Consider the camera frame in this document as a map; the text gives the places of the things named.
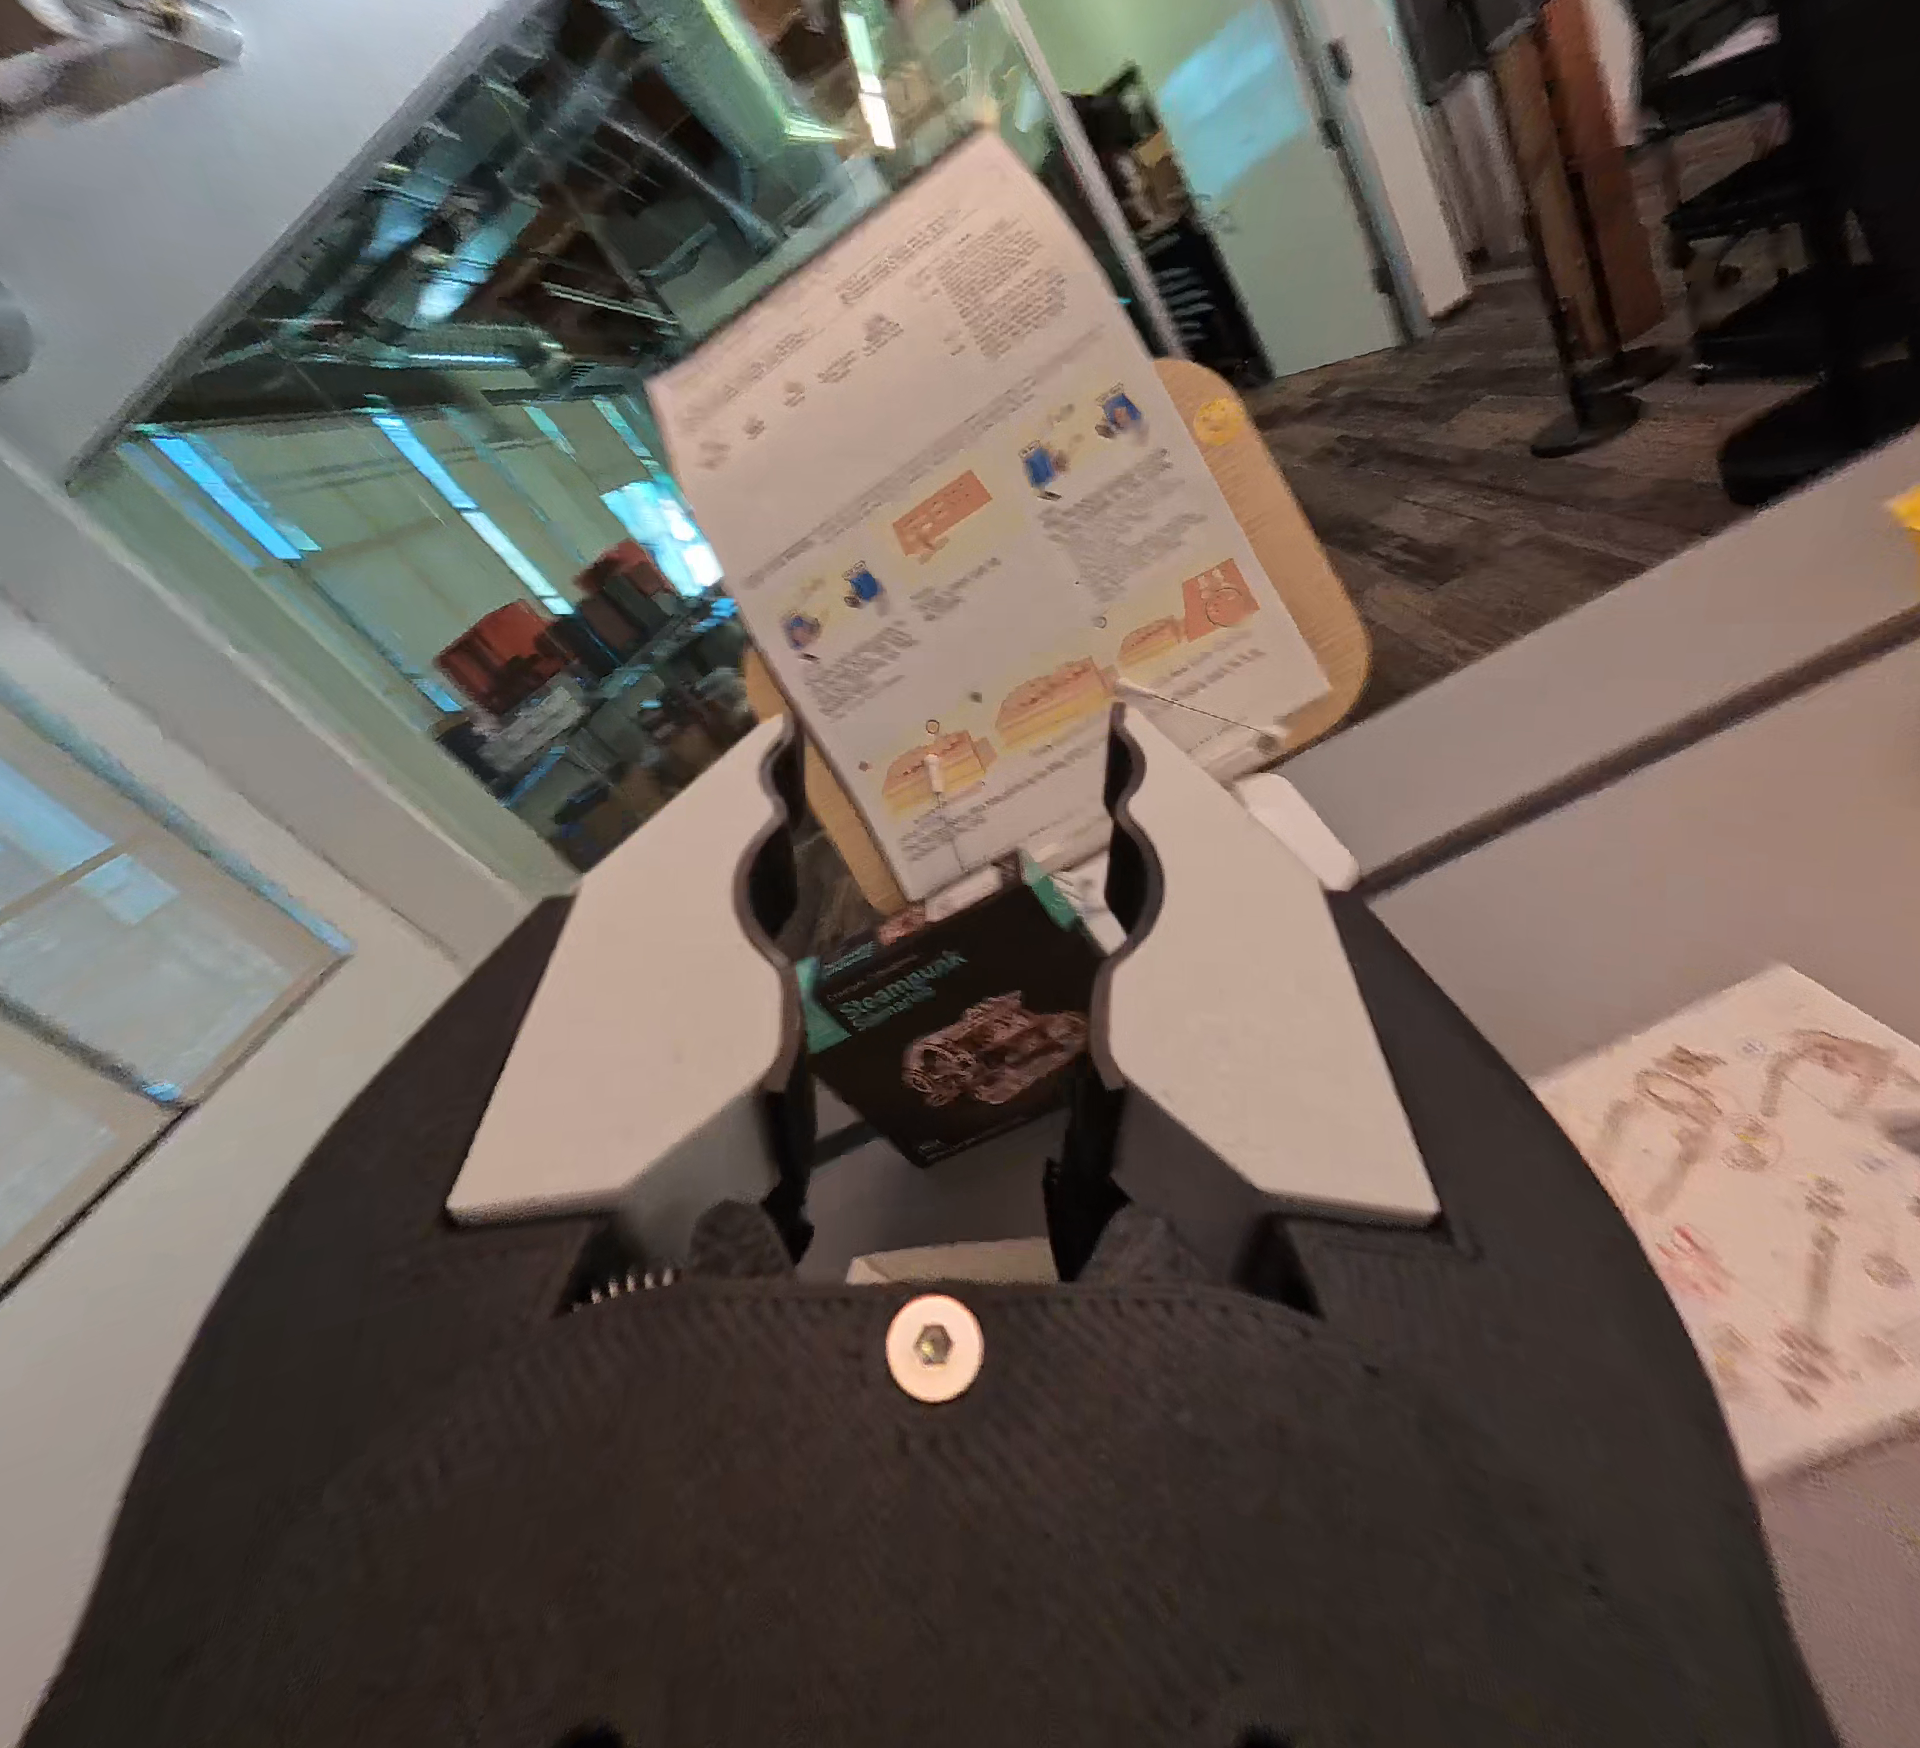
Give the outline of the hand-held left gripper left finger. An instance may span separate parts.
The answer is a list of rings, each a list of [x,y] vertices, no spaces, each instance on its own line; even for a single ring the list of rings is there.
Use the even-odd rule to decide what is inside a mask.
[[[596,1221],[644,1269],[813,1240],[804,738],[773,718],[592,869],[446,1199],[459,1231]]]

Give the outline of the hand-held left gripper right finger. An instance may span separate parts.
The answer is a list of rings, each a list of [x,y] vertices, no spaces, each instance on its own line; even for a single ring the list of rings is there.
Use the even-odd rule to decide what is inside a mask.
[[[1084,1277],[1139,1210],[1211,1277],[1278,1277],[1289,1227],[1431,1233],[1443,1205],[1333,894],[1135,704],[1108,723],[1088,1076],[1051,1165]]]

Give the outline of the illustrated instruction booklet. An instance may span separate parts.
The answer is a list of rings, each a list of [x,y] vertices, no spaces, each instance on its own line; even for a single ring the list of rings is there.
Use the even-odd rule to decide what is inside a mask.
[[[1755,1482],[1916,1424],[1918,1050],[1775,965],[1534,1079]]]

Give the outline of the black model kit box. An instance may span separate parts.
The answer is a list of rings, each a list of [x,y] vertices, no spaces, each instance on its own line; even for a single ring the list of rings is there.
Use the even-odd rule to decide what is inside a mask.
[[[813,1072],[904,1161],[953,1161],[1062,1104],[1101,962],[1049,876],[902,911],[799,966]]]

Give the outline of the white flat board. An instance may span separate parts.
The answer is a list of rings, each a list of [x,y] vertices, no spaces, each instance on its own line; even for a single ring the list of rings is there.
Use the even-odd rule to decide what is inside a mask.
[[[1329,893],[1351,893],[1361,882],[1354,852],[1335,834],[1309,797],[1279,774],[1243,775],[1233,784],[1241,808]]]

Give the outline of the metal storage shelf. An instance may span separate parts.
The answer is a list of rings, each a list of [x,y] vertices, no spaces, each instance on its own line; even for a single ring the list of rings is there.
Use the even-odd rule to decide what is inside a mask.
[[[587,873],[756,726],[747,651],[719,575],[683,591],[627,540],[578,574],[573,608],[495,608],[435,656],[452,704],[429,740]]]

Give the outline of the printed instruction sheet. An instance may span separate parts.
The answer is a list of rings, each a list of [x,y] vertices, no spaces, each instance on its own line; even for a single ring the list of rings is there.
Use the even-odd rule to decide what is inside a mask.
[[[1329,676],[1064,210],[977,128],[649,387],[757,656],[910,903],[1093,845]]]

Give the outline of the glass door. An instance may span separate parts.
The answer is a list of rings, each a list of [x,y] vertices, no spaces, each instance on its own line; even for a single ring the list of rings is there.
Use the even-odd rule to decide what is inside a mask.
[[[1266,384],[1472,296],[1388,0],[1019,5],[1195,361]]]

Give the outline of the black office chair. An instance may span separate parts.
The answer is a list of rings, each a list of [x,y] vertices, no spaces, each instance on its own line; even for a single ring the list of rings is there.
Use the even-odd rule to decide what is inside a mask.
[[[1873,359],[1908,336],[1901,287],[1849,228],[1837,199],[1807,184],[1786,141],[1692,198],[1679,146],[1692,133],[1786,111],[1772,0],[1629,0],[1641,37],[1641,118],[1664,181],[1667,252],[1685,290],[1692,376],[1807,376],[1811,387],[1721,447],[1731,503],[1758,510],[1883,443],[1914,416],[1896,364]],[[1720,247],[1793,230],[1804,265],[1730,321],[1705,321]]]

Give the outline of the wooden post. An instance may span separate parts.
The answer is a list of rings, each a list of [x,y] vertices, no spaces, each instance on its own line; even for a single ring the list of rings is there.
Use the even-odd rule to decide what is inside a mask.
[[[1549,0],[1535,26],[1495,54],[1493,74],[1573,351],[1600,361],[1613,347],[1598,280],[1622,344],[1652,332],[1667,306],[1592,0]]]

